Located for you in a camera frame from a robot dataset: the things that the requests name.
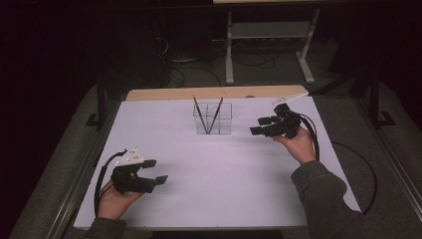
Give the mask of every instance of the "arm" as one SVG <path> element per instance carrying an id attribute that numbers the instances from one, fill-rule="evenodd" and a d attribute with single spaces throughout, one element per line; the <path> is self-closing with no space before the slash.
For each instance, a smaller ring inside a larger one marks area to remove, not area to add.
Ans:
<path id="1" fill-rule="evenodd" d="M 273 137 L 301 165 L 292 181 L 304 206 L 311 238 L 366 238 L 363 215 L 344 202 L 345 183 L 316 161 L 310 134 L 299 129 L 295 138 Z"/>
<path id="2" fill-rule="evenodd" d="M 123 238 L 126 223 L 119 220 L 127 208 L 142 195 L 140 192 L 121 195 L 110 180 L 102 189 L 99 215 L 82 238 Z"/>

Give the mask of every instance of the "hand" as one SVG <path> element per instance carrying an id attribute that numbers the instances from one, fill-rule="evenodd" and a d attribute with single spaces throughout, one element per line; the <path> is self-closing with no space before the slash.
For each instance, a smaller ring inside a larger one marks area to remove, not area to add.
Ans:
<path id="1" fill-rule="evenodd" d="M 112 180 L 110 180 L 102 189 L 98 217 L 118 220 L 130 204 L 142 195 L 143 193 L 140 192 L 126 192 L 121 195 L 112 186 Z"/>
<path id="2" fill-rule="evenodd" d="M 294 138 L 288 138 L 280 135 L 274 136 L 272 139 L 273 141 L 280 142 L 284 145 L 288 152 L 299 162 L 300 165 L 316 160 L 311 135 L 301 126 L 299 126 L 298 134 Z"/>

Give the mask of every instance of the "electronic device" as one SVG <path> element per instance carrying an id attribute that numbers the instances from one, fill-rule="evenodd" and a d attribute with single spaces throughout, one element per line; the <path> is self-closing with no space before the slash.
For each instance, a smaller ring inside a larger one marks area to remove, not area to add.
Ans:
<path id="1" fill-rule="evenodd" d="M 114 164 L 115 168 L 111 175 L 112 186 L 121 194 L 127 192 L 151 193 L 156 185 L 164 184 L 168 177 L 168 175 L 158 176 L 155 177 L 155 179 L 139 177 L 137 172 L 141 168 L 155 166 L 156 160 L 144 160 L 137 147 L 133 147 L 130 150 L 125 149 L 123 152 L 116 153 L 105 163 L 100 171 L 96 193 L 94 195 L 96 216 L 98 215 L 100 200 L 102 198 L 101 187 L 106 174 L 106 168 L 115 158 L 117 158 L 117 161 Z"/>

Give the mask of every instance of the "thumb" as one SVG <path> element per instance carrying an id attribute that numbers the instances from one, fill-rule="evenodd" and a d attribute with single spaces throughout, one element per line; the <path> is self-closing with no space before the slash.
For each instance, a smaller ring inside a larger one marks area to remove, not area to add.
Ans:
<path id="1" fill-rule="evenodd" d="M 282 145 L 286 145 L 286 143 L 289 141 L 288 137 L 282 136 L 282 135 L 274 136 L 274 137 L 272 137 L 272 139 L 274 141 L 280 142 Z"/>

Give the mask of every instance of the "person's left hand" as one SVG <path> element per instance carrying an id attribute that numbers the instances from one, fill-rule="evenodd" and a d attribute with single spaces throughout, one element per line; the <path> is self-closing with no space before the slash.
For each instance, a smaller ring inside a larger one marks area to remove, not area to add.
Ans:
<path id="1" fill-rule="evenodd" d="M 110 180 L 102 189 L 98 217 L 118 220 L 130 204 L 142 195 L 141 192 L 126 192 L 121 195 L 112 186 L 112 180 Z"/>

